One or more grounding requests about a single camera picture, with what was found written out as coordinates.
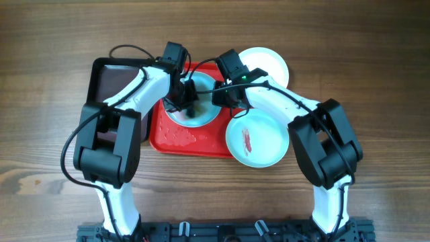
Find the light blue plate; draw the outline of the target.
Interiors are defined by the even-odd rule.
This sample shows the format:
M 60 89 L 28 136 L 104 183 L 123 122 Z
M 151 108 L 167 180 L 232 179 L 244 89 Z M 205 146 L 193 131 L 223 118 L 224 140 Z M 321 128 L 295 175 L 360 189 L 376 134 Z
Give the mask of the light blue plate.
M 214 84 L 216 83 L 216 80 L 214 78 L 199 71 L 196 71 L 193 74 L 192 80 L 196 85 L 197 91 L 211 90 L 214 88 Z M 182 110 L 180 112 L 173 112 L 173 113 L 167 112 L 168 117 L 176 124 L 180 126 L 188 127 L 188 128 L 197 128 L 197 127 L 209 124 L 220 113 L 221 107 L 215 106 L 212 104 L 211 93 L 199 94 L 198 98 L 199 100 L 196 102 L 204 102 L 204 101 L 210 102 L 210 109 L 205 114 L 200 116 L 196 114 L 195 118 L 188 118 L 185 115 L 186 110 Z
M 254 168 L 275 165 L 288 151 L 288 129 L 262 110 L 239 113 L 226 128 L 226 145 L 240 163 Z

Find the light blue plate front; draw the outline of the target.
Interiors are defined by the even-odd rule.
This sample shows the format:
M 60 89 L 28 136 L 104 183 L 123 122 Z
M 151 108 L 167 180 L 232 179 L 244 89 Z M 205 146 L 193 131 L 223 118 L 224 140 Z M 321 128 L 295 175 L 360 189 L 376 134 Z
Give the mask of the light blue plate front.
M 288 129 L 262 110 L 239 113 L 226 128 L 226 145 L 240 163 L 254 168 L 275 165 L 288 151 Z

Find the green yellow sponge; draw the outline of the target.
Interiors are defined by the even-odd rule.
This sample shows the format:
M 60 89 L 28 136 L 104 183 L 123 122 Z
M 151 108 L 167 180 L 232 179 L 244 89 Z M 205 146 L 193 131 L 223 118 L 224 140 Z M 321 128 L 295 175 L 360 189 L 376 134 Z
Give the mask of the green yellow sponge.
M 210 102 L 196 102 L 194 109 L 198 116 L 205 114 L 210 109 Z

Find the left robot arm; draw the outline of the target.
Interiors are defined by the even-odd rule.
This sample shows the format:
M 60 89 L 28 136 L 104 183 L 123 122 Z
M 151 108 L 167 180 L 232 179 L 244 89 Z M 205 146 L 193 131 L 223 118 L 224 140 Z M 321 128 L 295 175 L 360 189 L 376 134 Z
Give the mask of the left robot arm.
M 194 84 L 181 81 L 190 59 L 187 49 L 174 42 L 157 58 L 106 58 L 109 64 L 138 72 L 115 95 L 85 103 L 79 125 L 62 149 L 63 174 L 97 191 L 104 216 L 101 223 L 81 225 L 78 241 L 145 240 L 131 185 L 140 160 L 141 122 L 160 99 L 167 100 L 171 112 L 186 110 L 196 101 Z

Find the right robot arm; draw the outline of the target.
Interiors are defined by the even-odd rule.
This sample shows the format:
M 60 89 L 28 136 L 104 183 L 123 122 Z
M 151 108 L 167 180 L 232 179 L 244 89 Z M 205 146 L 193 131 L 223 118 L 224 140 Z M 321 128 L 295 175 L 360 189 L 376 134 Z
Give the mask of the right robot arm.
M 287 126 L 298 166 L 314 187 L 313 222 L 329 241 L 340 237 L 349 220 L 347 190 L 363 158 L 341 104 L 290 91 L 285 60 L 268 48 L 231 49 L 215 63 L 224 83 L 214 88 L 213 104 L 261 110 Z

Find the red plastic tray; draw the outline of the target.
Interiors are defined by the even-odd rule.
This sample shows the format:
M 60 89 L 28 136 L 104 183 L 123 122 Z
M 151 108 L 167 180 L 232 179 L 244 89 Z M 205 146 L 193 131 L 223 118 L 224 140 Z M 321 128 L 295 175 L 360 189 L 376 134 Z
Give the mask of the red plastic tray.
M 201 157 L 231 158 L 226 145 L 226 128 L 232 112 L 222 108 L 217 117 L 209 124 L 197 128 L 187 128 L 176 124 L 165 111 L 160 100 L 153 107 L 149 133 L 149 143 L 156 151 L 175 155 L 193 155 Z

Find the black rectangular tray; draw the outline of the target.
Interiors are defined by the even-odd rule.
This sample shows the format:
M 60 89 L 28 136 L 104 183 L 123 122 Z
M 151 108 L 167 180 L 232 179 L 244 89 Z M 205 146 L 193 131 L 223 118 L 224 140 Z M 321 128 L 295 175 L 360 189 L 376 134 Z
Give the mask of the black rectangular tray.
M 135 88 L 144 81 L 145 74 L 139 67 L 121 65 L 119 60 L 98 58 L 94 61 L 87 103 L 101 105 L 121 91 L 126 94 L 130 90 L 128 85 Z M 101 138 L 114 142 L 117 137 L 118 125 L 122 110 L 110 109 L 106 113 L 94 118 L 77 133 L 77 138 Z

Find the white plate with stain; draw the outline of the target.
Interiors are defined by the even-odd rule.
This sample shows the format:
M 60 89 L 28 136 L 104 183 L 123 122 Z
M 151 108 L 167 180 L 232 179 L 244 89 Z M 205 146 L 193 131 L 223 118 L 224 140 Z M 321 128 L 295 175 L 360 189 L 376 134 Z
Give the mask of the white plate with stain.
M 264 47 L 248 48 L 239 53 L 239 57 L 250 71 L 260 68 L 271 75 L 282 87 L 287 87 L 290 74 L 285 60 L 275 51 Z

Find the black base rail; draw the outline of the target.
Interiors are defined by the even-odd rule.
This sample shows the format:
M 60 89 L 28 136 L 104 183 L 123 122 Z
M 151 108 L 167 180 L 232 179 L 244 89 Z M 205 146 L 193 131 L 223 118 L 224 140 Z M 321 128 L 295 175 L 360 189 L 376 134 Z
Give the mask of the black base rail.
M 124 241 L 328 241 L 311 219 L 287 220 L 269 223 L 142 223 L 133 235 Z M 102 223 L 78 227 L 76 241 L 120 241 L 115 233 L 102 227 Z M 376 241 L 372 220 L 350 220 L 338 229 L 333 241 Z

